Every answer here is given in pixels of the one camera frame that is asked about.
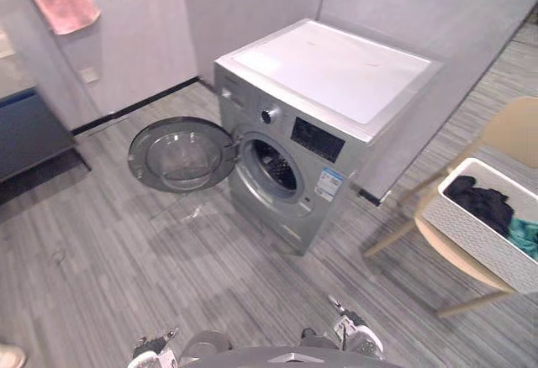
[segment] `vinyl floor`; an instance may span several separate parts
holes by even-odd
[[[225,182],[180,197],[140,185],[129,143],[147,124],[218,121],[200,84],[77,137],[73,154],[0,186],[0,340],[28,368],[125,367],[136,339],[179,326],[179,353],[203,329],[236,347],[290,345],[304,327],[332,334],[331,293],[356,310],[405,366],[536,366],[538,297],[514,295],[439,320],[438,308],[492,289],[411,233],[371,260],[362,251],[413,211],[396,199],[443,166],[512,98],[536,93],[538,25],[526,24],[379,208],[354,192],[304,256],[247,221]]]

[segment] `digital display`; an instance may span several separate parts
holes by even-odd
[[[345,143],[343,139],[339,139],[301,118],[295,118],[292,140],[333,164]]]

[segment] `wall socket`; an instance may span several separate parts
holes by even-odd
[[[93,67],[83,68],[82,70],[79,70],[78,74],[86,84],[99,80],[98,72]]]

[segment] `laundry basket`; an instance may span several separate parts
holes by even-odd
[[[484,162],[467,158],[438,186],[437,196],[422,214],[517,292],[537,292],[538,262],[445,196],[445,189],[459,175],[474,177],[476,187],[492,188],[508,196],[506,203],[514,209],[515,218],[538,221],[538,196]]]

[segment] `control knob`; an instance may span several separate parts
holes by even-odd
[[[261,120],[263,123],[271,124],[277,116],[277,109],[265,109],[261,111]]]

